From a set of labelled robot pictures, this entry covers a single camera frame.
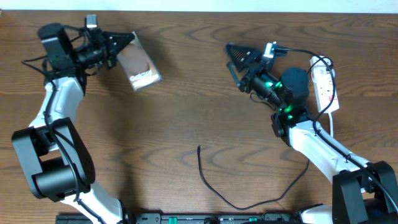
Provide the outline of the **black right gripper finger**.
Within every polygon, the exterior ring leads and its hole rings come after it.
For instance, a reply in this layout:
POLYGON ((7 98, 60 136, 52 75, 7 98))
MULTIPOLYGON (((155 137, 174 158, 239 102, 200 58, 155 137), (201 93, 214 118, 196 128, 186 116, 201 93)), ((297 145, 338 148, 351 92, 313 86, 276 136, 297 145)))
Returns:
POLYGON ((231 63, 239 72, 249 68, 250 64, 258 62, 262 57, 262 52, 253 47, 227 44, 225 46, 225 50, 231 60, 231 63))
POLYGON ((233 81, 235 82, 237 88, 238 88, 241 92, 243 92, 243 91, 244 91, 244 87, 243 87, 243 84, 242 84, 241 79, 238 77, 238 71, 237 71, 237 69, 236 69, 236 66, 235 66, 232 62, 228 62, 228 63, 226 64, 226 66, 227 66, 228 71, 229 71, 229 73, 231 74, 231 76, 232 76, 232 78, 233 78, 233 81))

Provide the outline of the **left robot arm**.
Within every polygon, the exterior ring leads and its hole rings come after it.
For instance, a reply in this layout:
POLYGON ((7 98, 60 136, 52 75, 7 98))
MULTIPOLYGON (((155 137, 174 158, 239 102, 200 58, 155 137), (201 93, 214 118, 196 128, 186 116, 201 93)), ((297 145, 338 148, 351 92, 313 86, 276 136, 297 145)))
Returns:
POLYGON ((115 67, 118 53, 135 35, 85 24, 78 29, 82 43, 74 47, 67 30, 51 23, 37 32, 45 49, 38 72, 46 94, 30 125, 13 133, 12 145, 36 198, 70 205, 93 223, 135 223, 120 199, 96 181, 93 160, 74 125, 87 78, 101 67, 115 67))

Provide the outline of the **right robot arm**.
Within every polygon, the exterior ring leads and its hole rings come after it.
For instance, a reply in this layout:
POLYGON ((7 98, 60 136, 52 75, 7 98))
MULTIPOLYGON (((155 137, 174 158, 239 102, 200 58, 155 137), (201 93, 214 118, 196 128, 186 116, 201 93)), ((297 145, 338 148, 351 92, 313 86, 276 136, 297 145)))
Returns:
POLYGON ((271 74, 288 48, 271 42, 265 51, 227 44, 227 64, 241 92, 255 92, 274 106, 275 135, 302 153, 332 184, 332 205, 298 212, 302 223, 397 223, 397 179, 385 161, 372 163, 329 135, 307 107, 309 74, 292 67, 280 78, 271 74))

